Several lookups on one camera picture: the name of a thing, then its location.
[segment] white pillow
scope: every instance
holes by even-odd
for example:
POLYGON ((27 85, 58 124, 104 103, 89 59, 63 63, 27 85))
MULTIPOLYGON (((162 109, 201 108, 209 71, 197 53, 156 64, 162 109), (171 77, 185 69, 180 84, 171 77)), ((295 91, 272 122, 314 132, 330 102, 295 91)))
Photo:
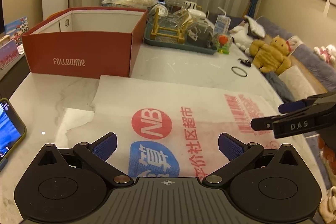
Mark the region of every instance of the white pillow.
POLYGON ((245 16, 248 20, 251 32, 257 37, 265 38, 266 32, 263 26, 256 22, 252 17, 245 16))
POLYGON ((316 95, 314 88, 296 65, 280 74, 279 79, 285 83, 296 101, 316 95))
POLYGON ((291 51, 290 51, 289 55, 291 55, 293 53, 293 51, 296 50, 297 47, 299 47, 301 44, 303 44, 303 42, 301 41, 301 39, 297 35, 294 35, 290 39, 288 39, 288 44, 291 48, 291 51))

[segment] marble countertop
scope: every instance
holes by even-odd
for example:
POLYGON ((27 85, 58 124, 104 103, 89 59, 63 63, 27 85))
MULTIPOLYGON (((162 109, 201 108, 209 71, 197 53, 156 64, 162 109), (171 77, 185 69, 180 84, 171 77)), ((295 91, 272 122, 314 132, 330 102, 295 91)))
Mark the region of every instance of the marble countertop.
MULTIPOLYGON (((249 92, 262 96, 277 109, 282 102, 272 87, 254 66, 245 67, 238 58, 245 57, 235 45, 229 55, 213 56, 142 45, 131 77, 249 92), (248 76, 235 75, 232 66, 243 68, 248 76)), ((97 121, 92 121, 95 110, 91 102, 98 84, 97 79, 29 74, 15 91, 10 101, 27 126, 27 136, 0 172, 1 224, 22 220, 14 202, 14 189, 45 143, 66 148, 82 141, 81 133, 91 134, 93 140, 106 133, 100 132, 97 121)), ((295 146, 322 187, 320 172, 304 138, 295 136, 283 141, 295 146)))

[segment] blue gripper pad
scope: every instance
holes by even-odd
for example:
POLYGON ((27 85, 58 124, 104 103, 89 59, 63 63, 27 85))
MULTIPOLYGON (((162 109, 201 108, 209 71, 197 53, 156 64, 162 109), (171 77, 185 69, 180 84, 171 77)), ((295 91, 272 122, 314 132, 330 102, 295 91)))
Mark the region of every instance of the blue gripper pad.
POLYGON ((222 154, 228 158, 229 161, 238 158, 245 151, 248 146, 228 133, 222 133, 218 138, 218 148, 222 154))
POLYGON ((106 161, 116 149, 117 136, 114 133, 108 133, 92 143, 91 151, 99 158, 106 161))
POLYGON ((304 101, 296 101, 296 102, 279 105, 278 110, 281 114, 284 114, 284 113, 289 113, 292 111, 302 109, 304 107, 306 107, 306 104, 304 101))

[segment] colorful card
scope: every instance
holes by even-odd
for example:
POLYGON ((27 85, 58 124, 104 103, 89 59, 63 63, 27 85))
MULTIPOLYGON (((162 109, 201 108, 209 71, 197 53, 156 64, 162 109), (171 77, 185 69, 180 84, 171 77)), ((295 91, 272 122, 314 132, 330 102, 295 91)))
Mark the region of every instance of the colorful card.
POLYGON ((15 40, 16 46, 19 46, 22 44, 22 38, 21 36, 28 31, 28 19, 27 17, 22 17, 20 19, 17 19, 16 21, 13 21, 7 25, 5 25, 5 32, 6 34, 10 35, 10 39, 15 40))
POLYGON ((6 67, 10 62, 19 56, 14 40, 9 41, 0 48, 0 69, 6 67))

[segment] red box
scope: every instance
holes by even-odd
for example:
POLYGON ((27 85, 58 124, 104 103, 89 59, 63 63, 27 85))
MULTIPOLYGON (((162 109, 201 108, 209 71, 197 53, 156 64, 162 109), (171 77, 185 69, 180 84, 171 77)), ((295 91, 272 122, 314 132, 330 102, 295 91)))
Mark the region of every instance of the red box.
POLYGON ((69 8, 22 36, 31 72, 100 78, 128 77, 146 27, 147 11, 69 8))

